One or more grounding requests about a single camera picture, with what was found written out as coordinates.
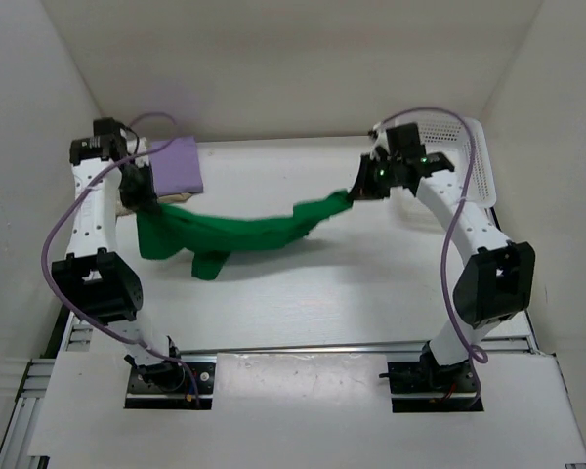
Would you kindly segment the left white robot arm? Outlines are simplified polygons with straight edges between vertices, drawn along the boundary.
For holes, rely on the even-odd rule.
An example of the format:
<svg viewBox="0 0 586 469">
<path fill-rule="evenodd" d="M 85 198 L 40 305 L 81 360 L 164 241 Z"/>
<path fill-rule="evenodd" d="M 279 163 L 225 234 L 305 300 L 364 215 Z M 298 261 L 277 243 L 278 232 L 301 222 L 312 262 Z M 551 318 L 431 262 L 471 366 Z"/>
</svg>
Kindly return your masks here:
<svg viewBox="0 0 586 469">
<path fill-rule="evenodd" d="M 145 144 L 126 124 L 103 117 L 92 136 L 71 142 L 69 163 L 75 200 L 60 221 L 72 223 L 71 235 L 64 258 L 42 262 L 49 286 L 80 319 L 124 345 L 143 379 L 181 373 L 178 349 L 143 313 L 141 281 L 118 252 L 119 206 L 160 212 Z"/>
</svg>

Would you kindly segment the purple t shirt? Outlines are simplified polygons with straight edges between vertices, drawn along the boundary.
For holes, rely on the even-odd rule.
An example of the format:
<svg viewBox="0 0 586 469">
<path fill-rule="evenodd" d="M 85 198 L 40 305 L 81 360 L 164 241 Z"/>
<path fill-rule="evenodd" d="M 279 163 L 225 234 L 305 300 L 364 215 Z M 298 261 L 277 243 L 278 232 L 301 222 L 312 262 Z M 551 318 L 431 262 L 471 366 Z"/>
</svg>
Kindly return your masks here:
<svg viewBox="0 0 586 469">
<path fill-rule="evenodd" d="M 194 137 L 182 137 L 149 157 L 154 191 L 159 196 L 204 190 Z"/>
</svg>

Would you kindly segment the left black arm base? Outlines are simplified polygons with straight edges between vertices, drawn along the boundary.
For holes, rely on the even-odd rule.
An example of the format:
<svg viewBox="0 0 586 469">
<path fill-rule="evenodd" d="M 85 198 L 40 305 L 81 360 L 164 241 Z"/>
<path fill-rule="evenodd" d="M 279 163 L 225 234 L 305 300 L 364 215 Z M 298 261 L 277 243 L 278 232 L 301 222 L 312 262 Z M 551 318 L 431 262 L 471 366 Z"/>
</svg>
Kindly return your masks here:
<svg viewBox="0 0 586 469">
<path fill-rule="evenodd" d="M 216 381 L 216 357 L 193 356 L 187 365 L 191 374 L 176 364 L 131 366 L 126 387 L 126 409 L 210 410 Z"/>
</svg>

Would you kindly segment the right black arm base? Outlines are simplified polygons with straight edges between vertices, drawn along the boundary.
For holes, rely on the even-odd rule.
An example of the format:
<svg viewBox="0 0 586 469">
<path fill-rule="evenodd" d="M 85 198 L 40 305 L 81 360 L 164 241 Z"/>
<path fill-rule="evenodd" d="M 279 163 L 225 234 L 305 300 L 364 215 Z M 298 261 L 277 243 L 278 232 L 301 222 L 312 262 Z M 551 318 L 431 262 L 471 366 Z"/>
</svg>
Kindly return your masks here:
<svg viewBox="0 0 586 469">
<path fill-rule="evenodd" d="M 392 413 L 483 412 L 467 362 L 442 367 L 431 375 L 419 362 L 388 362 L 379 378 L 389 383 Z"/>
</svg>

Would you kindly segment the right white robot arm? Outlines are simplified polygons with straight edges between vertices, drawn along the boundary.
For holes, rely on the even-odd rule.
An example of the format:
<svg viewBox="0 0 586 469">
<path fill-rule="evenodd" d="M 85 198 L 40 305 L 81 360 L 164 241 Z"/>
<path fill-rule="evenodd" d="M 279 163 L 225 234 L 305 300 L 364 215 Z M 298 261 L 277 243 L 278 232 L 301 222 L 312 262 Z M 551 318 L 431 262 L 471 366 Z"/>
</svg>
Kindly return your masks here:
<svg viewBox="0 0 586 469">
<path fill-rule="evenodd" d="M 473 174 L 486 153 L 481 125 L 473 119 L 453 125 L 459 130 L 456 142 L 427 143 L 422 121 L 375 124 L 350 191 L 354 200 L 383 199 L 396 188 L 409 192 L 444 230 L 440 262 L 447 263 L 449 249 L 457 250 L 459 278 L 450 283 L 447 272 L 440 273 L 448 320 L 424 350 L 440 368 L 484 362 L 481 341 L 527 309 L 535 267 L 533 247 L 511 240 L 471 196 Z"/>
</svg>

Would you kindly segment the green t shirt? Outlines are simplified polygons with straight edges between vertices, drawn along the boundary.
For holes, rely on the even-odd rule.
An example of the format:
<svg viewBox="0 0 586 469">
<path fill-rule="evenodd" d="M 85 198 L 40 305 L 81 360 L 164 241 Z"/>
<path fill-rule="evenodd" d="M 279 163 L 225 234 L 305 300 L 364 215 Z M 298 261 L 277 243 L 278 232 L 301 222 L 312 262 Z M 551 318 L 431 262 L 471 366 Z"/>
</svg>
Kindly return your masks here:
<svg viewBox="0 0 586 469">
<path fill-rule="evenodd" d="M 165 204 L 156 213 L 136 213 L 139 251 L 142 258 L 150 261 L 167 260 L 183 250 L 189 251 L 193 254 L 191 276 L 211 281 L 232 253 L 282 249 L 352 207 L 346 190 L 299 202 L 286 216 L 257 219 L 208 216 Z"/>
</svg>

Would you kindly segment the beige t shirt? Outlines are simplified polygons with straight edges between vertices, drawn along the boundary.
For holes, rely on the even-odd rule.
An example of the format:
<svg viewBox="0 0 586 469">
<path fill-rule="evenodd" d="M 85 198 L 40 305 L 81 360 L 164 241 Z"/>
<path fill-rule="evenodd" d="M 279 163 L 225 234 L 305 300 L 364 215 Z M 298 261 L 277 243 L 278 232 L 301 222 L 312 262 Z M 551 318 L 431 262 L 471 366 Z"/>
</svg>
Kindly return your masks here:
<svg viewBox="0 0 586 469">
<path fill-rule="evenodd" d="M 191 197 L 192 197 L 191 193 L 183 192 L 183 193 L 178 193 L 178 194 L 170 194 L 170 195 L 160 196 L 157 199 L 157 202 L 159 204 L 180 204 L 180 203 L 185 203 Z M 130 209 L 124 207 L 121 203 L 120 198 L 117 198 L 115 214 L 117 217 L 122 217 L 122 216 L 131 215 L 132 211 Z"/>
</svg>

